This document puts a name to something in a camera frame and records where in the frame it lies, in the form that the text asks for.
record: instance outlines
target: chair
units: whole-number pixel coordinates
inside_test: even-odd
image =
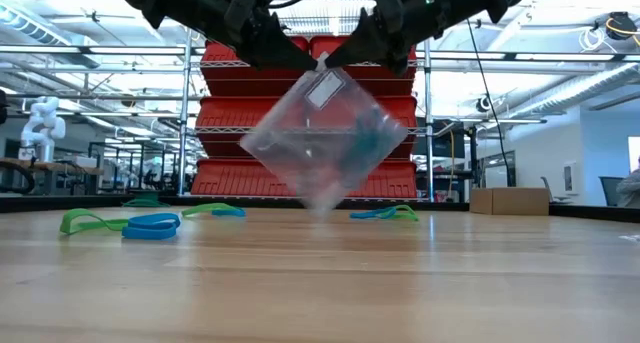
[[[618,184],[622,182],[624,178],[620,177],[600,177],[602,183],[602,190],[604,191],[604,198],[607,201],[607,206],[615,207],[618,205],[620,195],[617,192]]]
[[[542,179],[542,182],[544,182],[544,186],[545,188],[547,188],[547,192],[549,192],[549,203],[556,203],[556,204],[570,204],[571,202],[569,202],[569,197],[553,197],[553,194],[551,194],[551,187],[549,186],[549,181],[547,181],[547,177],[540,177],[540,179]]]

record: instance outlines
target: green rubber band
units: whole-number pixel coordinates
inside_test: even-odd
[[[129,207],[129,208],[166,208],[166,207],[171,207],[169,204],[167,203],[162,203],[162,202],[158,202],[157,200],[153,200],[153,199],[142,199],[142,198],[137,198],[137,199],[133,199],[128,201],[127,203],[122,205],[123,207]]]
[[[230,206],[228,204],[225,203],[209,203],[209,204],[201,204],[199,206],[195,206],[193,208],[189,208],[189,209],[185,209],[182,211],[182,216],[186,217],[186,216],[190,216],[196,213],[201,213],[201,212],[213,212],[216,210],[236,210],[238,208]]]
[[[411,207],[407,205],[399,205],[394,207],[396,209],[396,214],[391,217],[391,219],[407,219],[417,222],[420,220],[416,212],[411,209]]]
[[[95,221],[72,224],[72,222],[76,218],[80,218],[80,217],[90,217],[95,219]],[[105,227],[112,231],[122,231],[122,228],[126,227],[128,224],[129,224],[128,219],[102,219],[97,215],[95,215],[95,213],[91,212],[90,210],[78,208],[78,209],[72,209],[68,211],[62,217],[62,223],[60,224],[60,232],[67,235],[72,235],[72,234],[76,234],[78,232],[82,232],[86,230],[99,229],[99,228],[105,228]]]

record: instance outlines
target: ceiling duct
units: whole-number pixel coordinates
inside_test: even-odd
[[[566,110],[575,105],[628,84],[640,74],[640,64],[629,63],[617,68],[571,79],[517,106],[502,118],[522,118]]]
[[[55,27],[48,27],[41,23],[42,19],[20,8],[12,0],[0,0],[0,23],[10,29],[16,30],[43,45],[71,45],[62,32],[56,32]],[[82,65],[87,68],[98,68],[100,64],[79,54],[61,54],[57,56],[64,63]]]

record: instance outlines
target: window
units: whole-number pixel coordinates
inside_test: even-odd
[[[632,172],[640,168],[638,159],[640,159],[640,137],[629,137],[629,168]]]

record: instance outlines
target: label on bag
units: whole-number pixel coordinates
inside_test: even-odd
[[[307,94],[307,100],[316,108],[322,109],[344,86],[344,81],[334,72],[329,72],[315,88]]]

